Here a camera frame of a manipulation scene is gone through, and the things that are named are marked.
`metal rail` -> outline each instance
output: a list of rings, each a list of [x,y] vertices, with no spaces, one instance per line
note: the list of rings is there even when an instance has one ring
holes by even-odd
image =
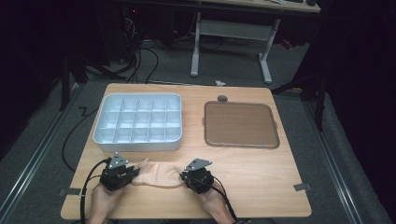
[[[318,140],[321,144],[322,153],[329,169],[330,176],[332,177],[332,182],[334,183],[335,189],[338,193],[338,196],[340,197],[341,204],[344,206],[349,222],[354,224],[363,223],[358,209],[353,202],[347,183],[338,169],[337,162],[335,161],[332,151],[327,144],[326,137],[324,136],[323,132],[318,129],[318,126],[315,123],[315,109],[309,102],[302,102],[302,104],[305,112],[311,118],[310,123],[315,129],[315,133],[317,134]]]
[[[33,154],[32,158],[29,160],[24,170],[21,172],[21,175],[18,178],[17,182],[15,183],[14,187],[12,188],[11,192],[4,200],[3,204],[0,207],[0,223],[7,223],[8,220],[11,218],[11,215],[14,209],[16,208],[16,206],[18,205],[18,202],[20,201],[21,197],[23,196],[23,193],[28,188],[30,182],[35,176],[36,171],[40,167],[41,162],[44,160],[48,151],[50,150],[49,145],[52,140],[52,137],[56,134],[57,130],[59,129],[59,126],[64,120],[64,117],[67,114],[70,106],[73,104],[73,102],[80,94],[82,87],[83,86],[79,86],[77,84],[73,87],[73,90],[71,92],[72,98],[68,106],[64,109],[64,111],[58,112],[54,121],[49,126],[43,139],[41,140],[40,144],[35,150],[35,153]]]

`wooden table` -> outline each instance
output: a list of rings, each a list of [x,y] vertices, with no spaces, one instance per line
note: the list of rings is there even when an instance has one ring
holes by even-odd
[[[175,92],[182,99],[183,134],[180,148],[175,151],[121,152],[130,164],[150,158],[154,162],[168,162],[184,168],[193,159],[213,161],[207,166],[227,190],[238,217],[307,217],[311,207],[303,190],[294,185],[302,183],[289,142],[282,126],[270,90],[265,88],[170,86],[146,84],[110,84],[105,95],[113,92]],[[211,147],[204,139],[204,104],[226,95],[229,102],[269,105],[273,111],[280,139],[275,149],[246,147]],[[82,152],[70,188],[81,189],[91,168],[100,160],[112,157],[93,142],[94,125]],[[103,165],[93,175],[102,172]],[[91,210],[91,190],[98,183],[90,181],[87,191],[86,212]],[[204,218],[193,192],[185,185],[174,189],[150,186],[128,188],[111,214],[112,218]],[[67,195],[62,208],[65,219],[79,219],[77,195]]]

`floor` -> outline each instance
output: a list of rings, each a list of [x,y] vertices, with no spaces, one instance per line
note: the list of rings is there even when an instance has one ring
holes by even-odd
[[[192,46],[188,42],[169,48],[148,41],[141,50],[137,81],[143,83],[153,72],[150,83],[215,86],[219,80],[226,86],[274,89],[291,81],[309,48],[305,45],[284,49],[273,45],[268,63],[274,82],[266,85],[257,59],[256,51],[260,45],[260,42],[255,42],[241,48],[229,43],[214,49],[216,43],[204,42],[203,47],[212,50],[202,50],[200,74],[190,77]],[[121,66],[115,63],[112,69]],[[89,77],[86,85],[75,85],[71,81],[71,104],[65,111],[59,111],[61,85],[58,83],[0,162],[0,170],[6,171],[0,174],[0,199],[3,202],[0,223],[72,223],[72,220],[64,220],[60,216],[63,192],[73,178],[73,172],[64,161],[76,167],[93,124],[94,116],[82,116],[84,108],[86,113],[93,111],[99,106],[106,85],[121,82],[104,76]],[[298,90],[274,97],[302,180],[312,187],[306,193],[313,210],[310,217],[273,217],[274,221],[391,223],[354,157],[332,109],[331,99],[326,99],[322,133],[313,123],[315,102],[301,102]],[[254,219],[253,223],[269,222],[264,218]]]

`gray carpet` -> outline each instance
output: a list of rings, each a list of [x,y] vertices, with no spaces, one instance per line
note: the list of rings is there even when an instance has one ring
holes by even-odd
[[[297,69],[308,46],[287,50],[274,45],[268,58],[274,82],[271,86],[263,83],[261,69],[254,52],[260,43],[241,49],[235,45],[222,45],[216,50],[202,50],[200,75],[190,77],[191,46],[169,47],[159,44],[154,50],[160,61],[150,80],[188,83],[196,85],[216,85],[215,80],[226,86],[252,86],[273,89],[289,82]],[[155,56],[142,50],[142,64],[137,72],[140,82],[154,68]],[[64,139],[82,120],[81,106],[87,107],[87,113],[99,106],[106,85],[116,82],[107,77],[90,76],[90,81],[82,88],[76,101],[64,117],[60,129],[54,135],[49,151],[37,170],[34,178],[24,192],[12,213],[9,223],[71,223],[60,216],[64,197],[61,189],[67,189],[73,173],[64,165],[61,154]],[[32,116],[30,124],[10,153],[0,162],[0,200],[3,202],[19,174],[39,145],[43,135],[58,114],[61,102],[61,88],[58,84],[49,99]],[[334,187],[332,177],[323,157],[321,144],[315,134],[315,128],[304,110],[303,104],[295,93],[276,95],[276,105],[282,118],[290,146],[299,168],[302,180],[312,187],[307,192],[312,206],[312,215],[304,218],[276,218],[280,223],[349,223],[347,214]],[[356,201],[363,223],[390,223],[382,205],[377,201],[370,183],[361,170],[359,162],[345,138],[341,125],[329,100],[324,114],[324,133],[331,146],[334,157],[339,161],[340,169]],[[84,120],[70,136],[65,156],[72,167],[76,167],[84,148],[85,141],[93,123],[94,115]],[[254,219],[252,223],[269,223],[267,219]]]

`white desk leg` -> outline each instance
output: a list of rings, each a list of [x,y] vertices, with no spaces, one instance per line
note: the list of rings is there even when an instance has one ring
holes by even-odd
[[[264,53],[259,53],[260,65],[262,66],[262,74],[264,76],[264,82],[266,84],[272,83],[270,70],[268,69],[268,64],[267,64],[267,57],[268,57],[268,53],[270,52],[271,46],[274,42],[274,38],[275,38],[277,27],[279,26],[279,23],[280,23],[280,19],[276,19],[274,22],[274,25],[271,29],[271,32],[269,34]]]
[[[200,31],[201,31],[201,12],[197,12],[197,22],[195,27],[195,46],[194,46],[194,52],[192,53],[192,63],[191,63],[192,77],[198,76]]]

